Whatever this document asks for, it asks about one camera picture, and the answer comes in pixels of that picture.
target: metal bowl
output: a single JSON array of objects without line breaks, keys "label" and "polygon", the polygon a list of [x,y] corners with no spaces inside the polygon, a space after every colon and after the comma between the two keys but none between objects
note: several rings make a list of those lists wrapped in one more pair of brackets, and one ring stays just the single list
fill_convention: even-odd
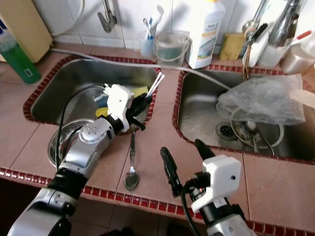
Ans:
[{"label": "metal bowl", "polygon": [[[68,146],[71,146],[71,145],[68,145],[69,143],[71,143],[71,140],[75,140],[78,137],[79,130],[77,130],[75,133],[74,133],[74,131],[76,129],[86,125],[87,123],[92,123],[92,122],[93,122],[92,119],[76,119],[76,120],[71,121],[62,127],[61,136],[60,136],[60,145],[59,145],[60,163],[62,161],[64,148],[65,147],[68,148]],[[48,144],[48,149],[47,149],[49,162],[53,166],[56,166],[55,154],[56,154],[57,136],[58,136],[58,131],[51,138],[51,140]]]}]

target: double sink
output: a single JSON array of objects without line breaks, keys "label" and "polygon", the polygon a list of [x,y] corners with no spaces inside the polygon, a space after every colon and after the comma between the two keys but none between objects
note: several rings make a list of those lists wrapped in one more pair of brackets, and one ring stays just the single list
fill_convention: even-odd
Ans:
[{"label": "double sink", "polygon": [[[83,87],[93,84],[120,84],[129,89],[152,86],[156,71],[153,68],[118,66],[87,59],[76,59],[65,64],[50,81],[44,91],[31,106],[31,116],[40,122],[58,124],[64,104]],[[223,84],[234,87],[243,82],[237,72],[203,71]],[[253,148],[235,139],[229,127],[229,120],[219,116],[216,110],[218,97],[226,89],[194,74],[183,78],[177,125],[180,132],[189,140],[201,139],[210,146],[224,147],[245,152]],[[101,88],[92,88],[75,96],[67,107],[64,123],[79,118],[95,118],[98,108],[93,98],[102,93]],[[143,122],[148,109],[139,115]],[[306,120],[311,117],[306,113]],[[276,140],[279,129],[274,125],[258,124],[267,140]],[[275,155],[310,160],[315,156],[312,140],[315,134],[309,132],[305,124],[284,127],[284,137],[274,147]],[[270,155],[269,149],[260,149],[261,154]]]}]

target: plastic bag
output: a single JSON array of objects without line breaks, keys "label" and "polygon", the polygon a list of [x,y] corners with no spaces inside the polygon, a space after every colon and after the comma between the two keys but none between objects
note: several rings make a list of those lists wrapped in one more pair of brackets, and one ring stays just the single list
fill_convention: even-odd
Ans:
[{"label": "plastic bag", "polygon": [[296,125],[305,122],[303,105],[289,92],[302,89],[301,75],[250,79],[218,98],[217,111],[223,118],[268,124]]}]

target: robotic hand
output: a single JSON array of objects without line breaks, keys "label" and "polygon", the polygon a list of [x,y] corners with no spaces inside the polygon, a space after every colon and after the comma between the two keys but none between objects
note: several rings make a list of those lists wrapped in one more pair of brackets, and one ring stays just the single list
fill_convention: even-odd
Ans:
[{"label": "robotic hand", "polygon": [[104,92],[108,94],[108,116],[100,116],[81,128],[79,138],[59,165],[53,180],[18,217],[8,236],[70,235],[68,217],[74,214],[81,190],[100,155],[118,132],[129,130],[130,124],[145,129],[134,117],[146,108],[152,97],[143,94],[133,99],[133,92],[120,85],[106,85]]},{"label": "robotic hand", "polygon": [[180,183],[175,161],[167,148],[163,147],[160,151],[173,196],[181,195],[185,216],[192,231],[196,236],[201,235],[190,216],[187,193],[193,201],[192,211],[200,212],[209,236],[255,236],[247,227],[239,205],[230,205],[227,200],[238,189],[241,163],[233,157],[215,156],[199,139],[195,140],[195,146],[203,159],[202,172],[196,173],[195,178],[187,181],[184,186]]}]

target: wall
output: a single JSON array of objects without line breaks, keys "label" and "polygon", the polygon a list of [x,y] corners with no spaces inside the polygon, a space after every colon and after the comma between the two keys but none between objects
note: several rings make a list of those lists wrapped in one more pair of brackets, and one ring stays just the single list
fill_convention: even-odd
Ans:
[{"label": "wall", "polygon": [[[153,9],[160,4],[164,9],[158,30],[185,30],[189,17],[189,2],[192,0],[109,0],[118,23],[110,33],[106,33],[97,13],[104,13],[102,0],[86,0],[84,13],[77,26],[55,41],[99,45],[108,47],[137,47],[137,36],[145,30],[143,18],[149,19]],[[241,32],[242,25],[251,19],[260,0],[221,0],[226,8],[217,45],[220,46],[226,32]],[[69,25],[76,17],[80,0],[33,0],[39,14],[51,32],[58,32]],[[315,0],[308,0],[304,7],[297,34],[315,28],[313,12]]]}]

